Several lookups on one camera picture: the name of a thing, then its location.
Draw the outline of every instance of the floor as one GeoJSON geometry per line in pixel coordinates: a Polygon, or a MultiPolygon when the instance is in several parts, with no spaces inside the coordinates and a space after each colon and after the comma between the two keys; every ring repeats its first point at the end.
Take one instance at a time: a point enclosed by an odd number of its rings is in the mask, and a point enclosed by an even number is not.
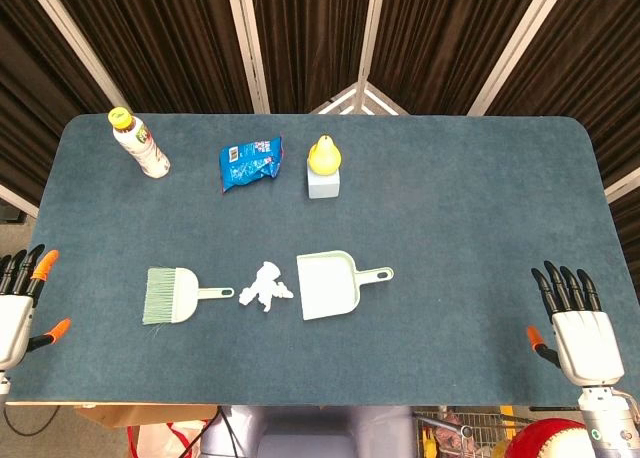
{"type": "MultiPolygon", "coordinates": [[[[31,217],[26,223],[0,224],[0,256],[29,246],[34,226],[35,219],[31,217]]],[[[7,415],[15,428],[31,432],[46,423],[54,409],[48,406],[8,406],[7,415]]],[[[51,425],[31,438],[13,433],[0,416],[0,458],[14,456],[120,458],[127,456],[127,437],[124,429],[103,428],[77,415],[71,407],[60,408],[51,425]]]]}

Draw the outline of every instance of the brush bristles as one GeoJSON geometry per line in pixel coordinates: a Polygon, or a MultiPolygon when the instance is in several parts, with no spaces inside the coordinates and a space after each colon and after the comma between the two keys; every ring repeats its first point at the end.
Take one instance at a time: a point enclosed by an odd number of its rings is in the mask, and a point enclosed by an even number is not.
{"type": "Polygon", "coordinates": [[[143,325],[171,323],[175,282],[175,268],[149,268],[142,315],[143,325]]]}

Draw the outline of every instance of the white box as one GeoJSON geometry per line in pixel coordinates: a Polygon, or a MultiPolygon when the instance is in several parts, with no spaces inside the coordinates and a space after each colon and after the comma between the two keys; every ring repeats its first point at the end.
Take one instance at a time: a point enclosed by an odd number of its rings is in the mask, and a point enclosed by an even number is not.
{"type": "Polygon", "coordinates": [[[335,198],[340,192],[340,170],[332,175],[318,175],[307,164],[309,198],[335,198]]]}

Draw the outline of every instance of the brown curtain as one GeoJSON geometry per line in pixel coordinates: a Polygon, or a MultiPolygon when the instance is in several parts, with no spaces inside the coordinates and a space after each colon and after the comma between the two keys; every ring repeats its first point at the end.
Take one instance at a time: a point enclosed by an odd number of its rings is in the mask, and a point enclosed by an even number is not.
{"type": "Polygon", "coordinates": [[[62,2],[134,111],[253,111],[229,0],[62,2]]]}
{"type": "Polygon", "coordinates": [[[465,114],[531,0],[383,0],[369,81],[411,114],[465,114]]]}
{"type": "Polygon", "coordinates": [[[611,214],[640,303],[640,188],[611,203],[611,214]]]}
{"type": "Polygon", "coordinates": [[[0,183],[39,204],[67,122],[109,106],[36,0],[0,0],[0,183]]]}
{"type": "Polygon", "coordinates": [[[567,115],[605,186],[640,166],[640,0],[558,0],[487,114],[567,115]]]}
{"type": "Polygon", "coordinates": [[[272,113],[308,113],[358,80],[369,0],[253,0],[272,113]]]}

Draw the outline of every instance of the yellow bottle cap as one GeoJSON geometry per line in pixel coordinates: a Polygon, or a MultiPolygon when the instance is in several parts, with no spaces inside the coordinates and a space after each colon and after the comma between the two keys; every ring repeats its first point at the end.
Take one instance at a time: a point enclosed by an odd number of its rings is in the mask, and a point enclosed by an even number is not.
{"type": "Polygon", "coordinates": [[[122,106],[118,106],[109,112],[109,123],[116,130],[124,130],[131,125],[133,116],[129,113],[129,110],[122,106]]]}
{"type": "Polygon", "coordinates": [[[309,167],[318,175],[332,175],[338,171],[341,162],[340,150],[329,135],[322,135],[309,150],[309,167]]]}

